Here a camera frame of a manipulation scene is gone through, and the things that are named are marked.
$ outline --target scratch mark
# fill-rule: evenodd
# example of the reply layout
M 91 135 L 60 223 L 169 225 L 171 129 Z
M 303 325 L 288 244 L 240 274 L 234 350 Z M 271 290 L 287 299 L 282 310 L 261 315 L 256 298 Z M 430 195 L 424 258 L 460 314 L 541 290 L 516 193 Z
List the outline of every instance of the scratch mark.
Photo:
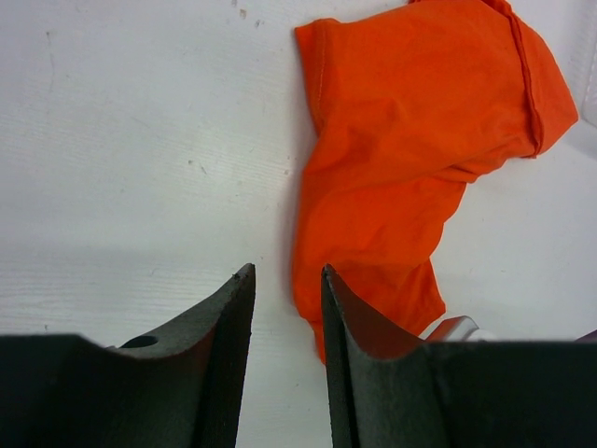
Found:
M 46 39 L 48 41 L 49 64 L 52 67 L 52 78 L 49 81 L 48 93 L 54 90 L 54 78 L 56 77 L 56 65 L 54 64 L 54 51 L 52 50 L 52 39 L 49 37 L 49 31 L 46 31 Z
M 149 126 L 147 123 L 145 123 L 145 122 L 144 122 L 144 121 L 142 121 L 141 119 L 138 119 L 137 117 L 131 117 L 131 119 L 132 119 L 133 121 L 136 121 L 137 123 L 139 123 L 139 124 L 140 124 L 141 126 L 143 126 L 144 128 L 148 128 L 148 129 L 150 128 L 150 126 Z

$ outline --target black plastic part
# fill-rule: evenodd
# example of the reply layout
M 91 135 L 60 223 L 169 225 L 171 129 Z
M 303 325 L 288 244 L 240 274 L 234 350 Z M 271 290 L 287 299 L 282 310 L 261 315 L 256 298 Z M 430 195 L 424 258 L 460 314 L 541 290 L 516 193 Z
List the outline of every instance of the black plastic part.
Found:
M 597 446 L 597 344 L 425 343 L 330 266 L 322 307 L 334 447 Z
M 246 265 L 122 348 L 0 337 L 0 446 L 233 447 L 254 303 Z

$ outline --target white table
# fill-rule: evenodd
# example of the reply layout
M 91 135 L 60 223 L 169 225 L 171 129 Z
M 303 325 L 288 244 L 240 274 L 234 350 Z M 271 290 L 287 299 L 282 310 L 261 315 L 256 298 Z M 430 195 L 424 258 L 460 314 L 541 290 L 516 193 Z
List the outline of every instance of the white table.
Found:
M 584 3 L 515 2 L 571 79 Z M 121 344 L 253 261 L 238 446 L 329 446 L 324 369 L 289 294 L 314 142 L 292 28 L 397 5 L 1 3 L 0 330 Z M 585 123 L 471 186 L 434 256 L 449 314 L 503 338 L 597 329 L 596 198 Z

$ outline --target orange cloth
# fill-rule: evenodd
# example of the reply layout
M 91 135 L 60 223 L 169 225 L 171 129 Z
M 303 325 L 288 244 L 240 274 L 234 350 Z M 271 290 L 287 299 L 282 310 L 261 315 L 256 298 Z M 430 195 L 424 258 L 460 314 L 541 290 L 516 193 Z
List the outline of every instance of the orange cloth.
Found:
M 429 257 L 467 183 L 577 120 L 541 37 L 504 0 L 414 0 L 296 30 L 319 136 L 303 176 L 293 292 L 324 358 L 320 272 L 419 334 L 445 311 Z

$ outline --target orange fabric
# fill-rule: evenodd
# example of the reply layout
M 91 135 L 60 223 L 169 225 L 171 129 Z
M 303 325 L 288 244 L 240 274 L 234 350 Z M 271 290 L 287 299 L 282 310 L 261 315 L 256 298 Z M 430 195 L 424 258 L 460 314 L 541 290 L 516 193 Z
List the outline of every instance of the orange fabric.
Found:
M 320 272 L 419 334 L 445 306 L 429 257 L 467 183 L 577 120 L 541 37 L 504 0 L 414 0 L 296 30 L 319 136 L 303 172 L 293 292 L 324 358 Z

